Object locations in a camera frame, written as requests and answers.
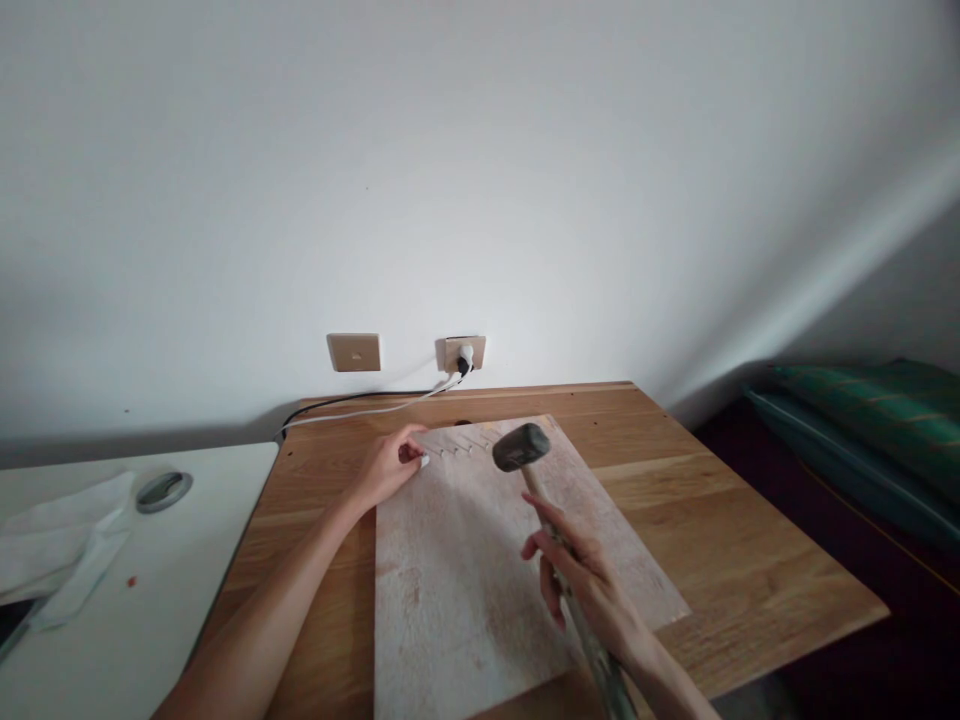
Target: plywood board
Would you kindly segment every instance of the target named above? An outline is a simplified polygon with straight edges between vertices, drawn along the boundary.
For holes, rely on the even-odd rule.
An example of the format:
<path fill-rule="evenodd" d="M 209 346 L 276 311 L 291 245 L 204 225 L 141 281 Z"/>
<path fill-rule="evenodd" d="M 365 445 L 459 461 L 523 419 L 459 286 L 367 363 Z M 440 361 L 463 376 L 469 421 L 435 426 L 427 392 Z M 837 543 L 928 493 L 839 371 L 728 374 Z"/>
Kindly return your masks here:
<path fill-rule="evenodd" d="M 433 430 L 421 437 L 430 464 L 377 509 L 378 720 L 470 717 L 576 664 L 572 625 L 566 635 L 553 625 L 537 564 L 520 559 L 539 527 L 520 498 L 523 477 L 491 457 L 525 422 L 552 444 L 537 463 L 548 498 L 603 543 L 647 623 L 690 612 L 551 416 Z"/>

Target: hand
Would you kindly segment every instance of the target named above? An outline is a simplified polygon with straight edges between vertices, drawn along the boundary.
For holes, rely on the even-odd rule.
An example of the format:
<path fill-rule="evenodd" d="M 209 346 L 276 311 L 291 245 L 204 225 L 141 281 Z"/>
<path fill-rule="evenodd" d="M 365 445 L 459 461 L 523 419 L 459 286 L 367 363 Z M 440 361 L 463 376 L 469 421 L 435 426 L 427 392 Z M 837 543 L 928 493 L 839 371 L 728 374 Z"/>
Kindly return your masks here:
<path fill-rule="evenodd" d="M 360 503 L 362 512 L 389 498 L 430 461 L 423 447 L 410 437 L 415 432 L 426 431 L 425 425 L 405 425 L 392 435 L 374 441 L 357 479 L 346 490 Z"/>
<path fill-rule="evenodd" d="M 524 560 L 532 558 L 537 550 L 541 552 L 540 593 L 553 619 L 561 630 L 566 629 L 560 611 L 562 593 L 554 574 L 556 569 L 569 583 L 597 639 L 621 663 L 627 663 L 650 631 L 624 593 L 599 541 L 578 532 L 563 512 L 546 500 L 527 493 L 523 493 L 523 499 L 537 510 L 541 520 L 557 529 L 576 555 L 575 559 L 546 530 L 537 530 L 528 537 L 520 551 Z"/>

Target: white cloth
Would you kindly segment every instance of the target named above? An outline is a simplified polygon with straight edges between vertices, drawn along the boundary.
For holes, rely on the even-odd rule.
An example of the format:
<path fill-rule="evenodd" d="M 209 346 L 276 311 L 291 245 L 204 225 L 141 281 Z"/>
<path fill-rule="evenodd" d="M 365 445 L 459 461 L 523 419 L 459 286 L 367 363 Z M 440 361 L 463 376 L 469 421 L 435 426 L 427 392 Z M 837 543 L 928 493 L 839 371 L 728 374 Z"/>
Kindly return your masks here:
<path fill-rule="evenodd" d="M 0 529 L 0 605 L 49 597 L 31 620 L 36 629 L 75 615 L 130 535 L 133 479 L 125 472 L 9 518 Z"/>

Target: power cord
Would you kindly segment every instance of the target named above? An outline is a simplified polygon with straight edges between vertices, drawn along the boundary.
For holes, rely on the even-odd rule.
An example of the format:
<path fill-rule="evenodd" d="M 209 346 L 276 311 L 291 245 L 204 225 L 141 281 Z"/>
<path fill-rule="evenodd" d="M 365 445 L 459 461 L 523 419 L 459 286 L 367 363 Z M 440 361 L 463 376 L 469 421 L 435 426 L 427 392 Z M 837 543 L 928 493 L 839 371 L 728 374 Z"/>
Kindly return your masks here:
<path fill-rule="evenodd" d="M 457 371 L 460 373 L 460 379 L 456 382 L 453 382 L 453 374 L 447 378 L 447 383 L 440 388 L 434 390 L 409 390 L 409 391 L 390 391 L 390 390 L 381 390 L 378 392 L 368 392 L 368 393 L 359 393 L 357 395 L 348 395 L 342 398 L 335 398 L 333 400 L 325 400 L 324 402 L 314 403 L 313 405 L 307 405 L 306 407 L 299 408 L 294 410 L 287 419 L 283 421 L 283 425 L 275 433 L 276 435 L 282 435 L 283 439 L 287 438 L 287 430 L 298 425 L 307 425 L 314 422 L 323 422 L 326 420 L 343 420 L 344 418 L 356 417 L 358 415 L 376 415 L 378 413 L 393 412 L 394 410 L 402 410 L 405 407 L 410 407 L 414 403 L 418 403 L 421 400 L 426 400 L 428 397 L 432 397 L 447 390 L 452 390 L 457 385 L 463 382 L 464 378 L 467 377 L 467 373 L 473 370 L 473 346 L 472 345 L 461 345 L 460 346 L 460 357 L 457 358 Z M 298 415 L 313 410 L 318 407 L 325 407 L 327 405 L 333 405 L 335 403 L 346 402 L 347 400 L 358 400 L 365 397 L 380 397 L 380 396 L 394 396 L 394 395 L 420 395 L 420 397 L 411 400 L 408 403 L 403 405 L 398 405 L 397 407 L 392 408 L 380 408 L 377 410 L 360 410 L 354 413 L 347 413 L 345 415 L 326 415 L 324 417 L 309 418 L 307 420 L 300 420 L 298 422 L 292 422 L 292 420 Z"/>

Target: white table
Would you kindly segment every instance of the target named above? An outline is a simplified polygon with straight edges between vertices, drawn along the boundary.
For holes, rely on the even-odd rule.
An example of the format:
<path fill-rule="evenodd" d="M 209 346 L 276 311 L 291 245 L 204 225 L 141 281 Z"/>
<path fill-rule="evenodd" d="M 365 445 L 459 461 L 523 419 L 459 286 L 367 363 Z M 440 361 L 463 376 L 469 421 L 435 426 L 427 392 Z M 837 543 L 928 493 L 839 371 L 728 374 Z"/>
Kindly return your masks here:
<path fill-rule="evenodd" d="M 276 455 L 262 443 L 0 472 L 0 523 L 125 470 L 134 496 L 165 472 L 193 475 L 175 505 L 131 510 L 130 537 L 77 617 L 28 632 L 0 663 L 0 717 L 150 717 L 183 672 Z"/>

